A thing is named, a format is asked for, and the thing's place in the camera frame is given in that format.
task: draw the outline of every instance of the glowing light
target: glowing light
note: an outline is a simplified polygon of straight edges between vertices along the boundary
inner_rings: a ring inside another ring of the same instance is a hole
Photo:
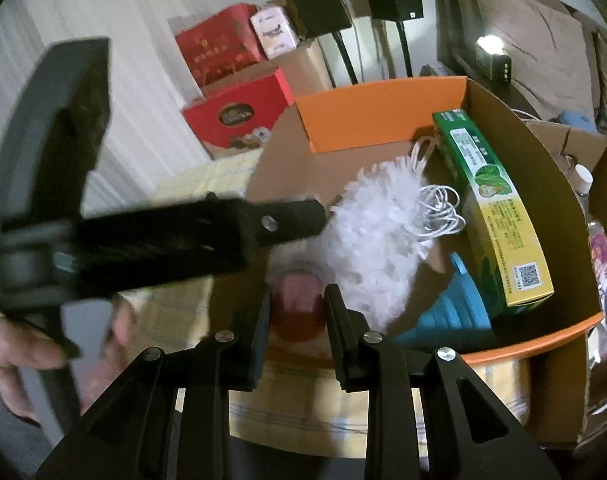
[[[477,40],[477,44],[488,54],[503,54],[503,41],[497,36],[484,36]]]

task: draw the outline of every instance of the speaker stand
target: speaker stand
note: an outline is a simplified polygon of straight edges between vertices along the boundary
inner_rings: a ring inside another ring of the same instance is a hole
[[[397,25],[397,32],[401,40],[401,51],[403,52],[403,62],[406,65],[406,75],[412,77],[412,65],[410,64],[410,50],[408,50],[408,40],[406,39],[406,28],[403,22],[394,22]]]
[[[343,38],[341,37],[341,31],[340,30],[334,31],[332,33],[332,37],[334,38],[335,43],[337,43],[337,46],[339,47],[341,59],[343,59],[344,65],[346,65],[346,70],[347,70],[347,74],[350,78],[350,82],[353,85],[356,85],[357,83],[359,83],[359,81],[357,81],[357,76],[355,75],[355,69],[352,68],[352,63],[350,62],[350,56],[347,54],[346,45],[344,45]]]

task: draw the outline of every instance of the colorful packaging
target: colorful packaging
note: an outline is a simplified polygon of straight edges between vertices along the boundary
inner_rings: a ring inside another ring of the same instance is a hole
[[[552,295],[550,273],[515,185],[463,110],[433,114],[439,149],[462,196],[477,284],[491,317]]]
[[[213,158],[224,158],[268,142],[277,118],[293,102],[283,72],[270,67],[223,88],[204,88],[204,97],[182,113]]]
[[[200,87],[266,60],[250,25],[250,17],[256,12],[255,5],[237,4],[175,37]]]
[[[250,18],[266,57],[274,59],[297,48],[299,38],[282,7],[268,7]]]

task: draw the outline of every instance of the human hand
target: human hand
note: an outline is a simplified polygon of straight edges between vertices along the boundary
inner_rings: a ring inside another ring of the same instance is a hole
[[[82,413],[128,365],[126,348],[132,339],[135,316],[130,303],[120,296],[114,305],[112,331],[103,355],[80,385]],[[66,360],[64,350],[39,330],[0,316],[0,395],[15,415],[37,420],[18,368],[52,370],[63,367]]]

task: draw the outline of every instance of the blue object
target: blue object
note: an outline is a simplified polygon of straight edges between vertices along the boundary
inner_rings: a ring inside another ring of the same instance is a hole
[[[581,130],[586,130],[591,134],[599,133],[595,122],[592,119],[587,118],[581,112],[576,112],[574,110],[564,110],[559,114],[557,119],[561,124],[567,124],[568,126],[572,126],[573,128],[580,128]]]
[[[429,311],[419,316],[412,330],[394,341],[402,346],[437,349],[448,346],[458,352],[484,350],[494,343],[490,317],[481,295],[459,254],[450,254],[455,273]]]

